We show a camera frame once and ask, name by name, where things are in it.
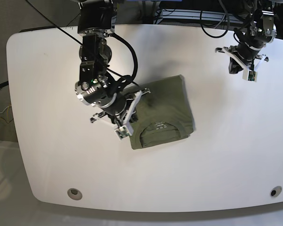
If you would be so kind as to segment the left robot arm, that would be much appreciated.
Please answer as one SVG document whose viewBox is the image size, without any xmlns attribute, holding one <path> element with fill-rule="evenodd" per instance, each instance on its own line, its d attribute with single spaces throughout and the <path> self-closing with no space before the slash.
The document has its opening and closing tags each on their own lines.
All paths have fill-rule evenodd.
<svg viewBox="0 0 283 226">
<path fill-rule="evenodd" d="M 242 26 L 234 28 L 236 46 L 216 48 L 215 52 L 225 53 L 229 56 L 229 73 L 237 74 L 249 70 L 250 81 L 254 80 L 258 63 L 268 62 L 269 58 L 259 54 L 266 44 L 271 43 L 277 36 L 274 24 L 273 3 L 268 0 L 243 0 L 241 6 L 248 13 L 242 18 Z"/>
</svg>

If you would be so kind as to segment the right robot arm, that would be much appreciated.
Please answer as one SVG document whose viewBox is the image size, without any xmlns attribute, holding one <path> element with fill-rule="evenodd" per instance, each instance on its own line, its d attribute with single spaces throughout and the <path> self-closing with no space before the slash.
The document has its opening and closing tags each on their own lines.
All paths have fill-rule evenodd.
<svg viewBox="0 0 283 226">
<path fill-rule="evenodd" d="M 102 109 L 101 116 L 108 116 L 113 124 L 121 127 L 135 92 L 122 94 L 134 83 L 138 71 L 138 60 L 133 47 L 115 34 L 117 0 L 80 0 L 78 34 L 83 38 L 79 51 L 81 59 L 79 81 L 75 85 L 77 98 L 85 105 Z M 109 72 L 112 50 L 107 38 L 113 37 L 131 52 L 134 68 L 130 75 L 120 75 L 116 80 Z"/>
</svg>

